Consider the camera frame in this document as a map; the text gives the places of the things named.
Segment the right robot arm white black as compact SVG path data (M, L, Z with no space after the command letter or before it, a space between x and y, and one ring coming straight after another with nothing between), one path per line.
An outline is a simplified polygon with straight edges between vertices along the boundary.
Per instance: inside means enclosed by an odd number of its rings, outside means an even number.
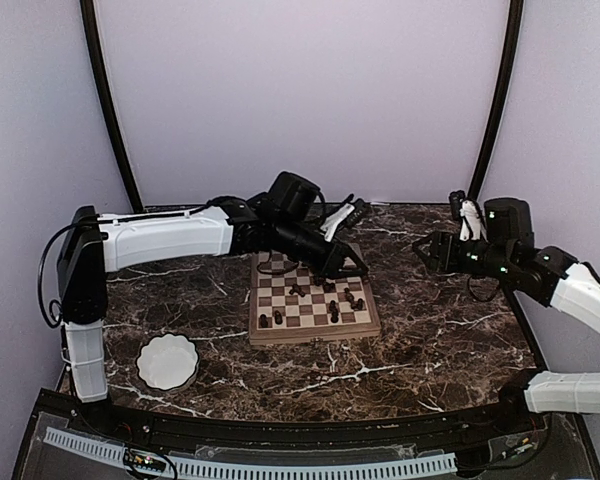
M412 249L433 272L495 279L600 334L600 278L590 264L558 247L538 249L517 239L462 240L436 231ZM600 373L523 373L503 393L507 398L490 413L491 426L501 434L514 432L529 412L600 415Z

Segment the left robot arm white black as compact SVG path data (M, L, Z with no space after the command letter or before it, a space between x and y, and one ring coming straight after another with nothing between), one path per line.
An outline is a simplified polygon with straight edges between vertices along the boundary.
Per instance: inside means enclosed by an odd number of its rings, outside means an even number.
M288 206L261 193L249 200L216 197L194 209L119 215L79 208L72 222L54 234L64 241L57 260L58 296L46 301L44 267L38 265L36 292L42 317L62 328L81 417L100 436L121 427L109 397L105 374L103 321L106 280L127 267L191 256L240 256L276 251L303 263L320 277L364 276L368 267L337 232L355 225L366 203L348 196L317 221L307 220L311 199Z

